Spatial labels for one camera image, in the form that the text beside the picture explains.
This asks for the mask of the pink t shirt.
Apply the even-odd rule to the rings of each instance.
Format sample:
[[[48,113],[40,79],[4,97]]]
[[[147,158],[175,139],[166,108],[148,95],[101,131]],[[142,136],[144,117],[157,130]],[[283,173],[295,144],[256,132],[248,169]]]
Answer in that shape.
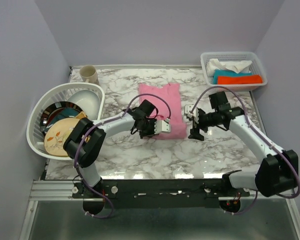
[[[148,100],[158,110],[154,110],[150,117],[157,120],[170,118],[170,133],[161,133],[154,138],[157,140],[184,139],[187,136],[187,125],[183,121],[180,84],[168,83],[161,87],[140,83],[138,93],[144,94],[139,101]]]

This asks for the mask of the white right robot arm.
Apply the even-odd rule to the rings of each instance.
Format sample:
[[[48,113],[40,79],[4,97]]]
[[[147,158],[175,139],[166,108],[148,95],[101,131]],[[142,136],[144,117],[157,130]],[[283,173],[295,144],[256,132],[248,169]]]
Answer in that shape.
[[[231,131],[250,149],[259,161],[256,172],[242,170],[223,174],[220,191],[231,196],[238,189],[253,190],[265,197],[274,195],[285,198],[285,191],[296,189],[290,199],[300,194],[299,157],[293,150],[285,150],[271,141],[247,115],[244,105],[231,107],[226,93],[209,95],[212,112],[205,112],[196,105],[187,105],[184,114],[192,122],[189,139],[203,141],[200,133],[210,127]]]

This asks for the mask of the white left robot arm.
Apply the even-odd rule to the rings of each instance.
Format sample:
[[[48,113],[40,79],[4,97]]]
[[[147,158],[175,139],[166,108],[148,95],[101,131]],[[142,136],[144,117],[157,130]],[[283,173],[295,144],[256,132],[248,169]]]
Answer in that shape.
[[[158,114],[159,110],[145,99],[138,107],[128,107],[113,118],[93,122],[84,117],[70,131],[63,143],[63,149],[74,160],[74,168],[85,183],[83,191],[89,197],[97,197],[101,191],[102,177],[95,161],[104,141],[125,132],[131,135],[139,133],[142,139],[158,135],[159,121],[152,113]]]

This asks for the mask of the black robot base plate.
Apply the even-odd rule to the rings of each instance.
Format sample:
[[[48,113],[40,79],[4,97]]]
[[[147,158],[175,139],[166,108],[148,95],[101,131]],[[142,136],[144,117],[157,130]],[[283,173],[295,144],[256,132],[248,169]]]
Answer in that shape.
[[[235,201],[250,194],[226,187],[221,178],[104,179],[98,189],[115,209],[219,208],[220,201]]]

